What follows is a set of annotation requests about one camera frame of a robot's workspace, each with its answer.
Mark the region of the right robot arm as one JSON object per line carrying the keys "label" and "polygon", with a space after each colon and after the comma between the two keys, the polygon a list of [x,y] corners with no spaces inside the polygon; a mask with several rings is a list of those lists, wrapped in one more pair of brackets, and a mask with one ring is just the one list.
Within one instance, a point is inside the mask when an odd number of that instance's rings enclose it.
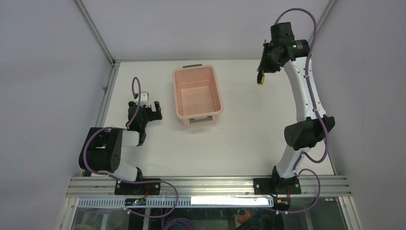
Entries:
{"label": "right robot arm", "polygon": [[314,163],[324,161],[327,150],[319,160],[311,158],[308,153],[321,141],[328,144],[328,133],[335,125],[334,117],[327,115],[318,97],[311,72],[310,51],[306,40],[263,43],[257,83],[264,83],[266,73],[284,70],[291,85],[296,109],[296,123],[284,129],[287,144],[284,154],[272,170],[270,186],[275,190],[298,185],[296,169],[303,157]]}

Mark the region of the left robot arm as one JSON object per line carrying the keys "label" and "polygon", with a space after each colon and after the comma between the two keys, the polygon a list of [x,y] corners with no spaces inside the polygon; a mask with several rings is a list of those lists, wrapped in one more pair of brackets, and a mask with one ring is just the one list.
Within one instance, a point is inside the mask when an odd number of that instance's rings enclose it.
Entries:
{"label": "left robot arm", "polygon": [[151,105],[142,105],[137,110],[134,101],[128,103],[128,118],[132,123],[129,129],[91,127],[79,155],[81,169],[96,174],[107,175],[118,181],[141,182],[144,180],[140,168],[122,160],[122,147],[142,146],[147,137],[149,122],[162,119],[161,107],[154,101]]}

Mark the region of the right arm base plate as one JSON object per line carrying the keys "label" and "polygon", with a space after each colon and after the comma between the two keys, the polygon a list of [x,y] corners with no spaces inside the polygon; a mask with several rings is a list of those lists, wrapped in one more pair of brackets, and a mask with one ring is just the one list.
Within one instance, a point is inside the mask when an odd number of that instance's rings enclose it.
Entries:
{"label": "right arm base plate", "polygon": [[292,178],[254,178],[254,194],[256,195],[300,195],[302,193],[299,179]]}

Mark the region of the aluminium mounting rail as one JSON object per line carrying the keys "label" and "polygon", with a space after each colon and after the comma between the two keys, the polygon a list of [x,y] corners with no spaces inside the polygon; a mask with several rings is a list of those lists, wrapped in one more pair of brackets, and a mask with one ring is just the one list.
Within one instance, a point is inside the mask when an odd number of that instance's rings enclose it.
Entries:
{"label": "aluminium mounting rail", "polygon": [[[202,176],[202,177],[161,177],[159,195],[150,197],[191,197],[191,196],[228,196],[255,197],[268,196],[254,194],[253,179],[266,176]],[[107,177],[73,177],[68,186],[67,197],[141,197],[138,195],[115,195],[116,181]],[[302,193],[290,197],[352,196],[345,176],[321,175],[318,179],[310,175],[299,178]]]}

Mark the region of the black yellow screwdriver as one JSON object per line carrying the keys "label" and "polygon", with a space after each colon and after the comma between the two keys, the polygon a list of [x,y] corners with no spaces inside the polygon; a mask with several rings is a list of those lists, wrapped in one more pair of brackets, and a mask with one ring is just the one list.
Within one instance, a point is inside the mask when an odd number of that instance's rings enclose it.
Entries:
{"label": "black yellow screwdriver", "polygon": [[258,85],[263,85],[264,84],[264,80],[265,80],[265,76],[264,76],[264,71],[259,71],[257,74],[257,84]]}

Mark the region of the pink plastic bin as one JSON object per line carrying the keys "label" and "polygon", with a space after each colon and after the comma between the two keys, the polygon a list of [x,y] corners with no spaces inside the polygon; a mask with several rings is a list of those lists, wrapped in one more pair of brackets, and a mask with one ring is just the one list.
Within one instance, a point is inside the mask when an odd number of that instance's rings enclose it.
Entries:
{"label": "pink plastic bin", "polygon": [[175,109],[186,127],[214,125],[224,105],[216,72],[211,65],[188,65],[172,73]]}

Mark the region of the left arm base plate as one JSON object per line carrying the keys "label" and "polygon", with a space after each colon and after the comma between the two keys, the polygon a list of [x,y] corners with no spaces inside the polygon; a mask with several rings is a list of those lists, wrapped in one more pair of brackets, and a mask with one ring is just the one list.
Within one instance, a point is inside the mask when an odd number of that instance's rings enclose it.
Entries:
{"label": "left arm base plate", "polygon": [[114,194],[117,196],[156,196],[160,194],[161,182],[158,178],[145,179],[141,184],[116,183]]}

